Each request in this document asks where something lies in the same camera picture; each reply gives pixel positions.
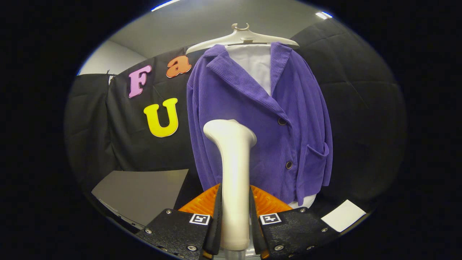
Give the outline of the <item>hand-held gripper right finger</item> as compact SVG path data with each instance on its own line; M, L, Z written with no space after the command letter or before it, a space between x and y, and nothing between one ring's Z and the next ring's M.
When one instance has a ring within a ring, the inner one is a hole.
M311 209L293 209L256 186L250 188L250 219L256 253L261 259L307 259L340 233Z

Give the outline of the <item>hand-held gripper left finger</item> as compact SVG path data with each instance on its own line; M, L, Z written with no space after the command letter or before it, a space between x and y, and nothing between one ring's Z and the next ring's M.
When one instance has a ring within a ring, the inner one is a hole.
M212 260L221 247L222 187L209 188L180 209L164 209L136 238L171 260Z

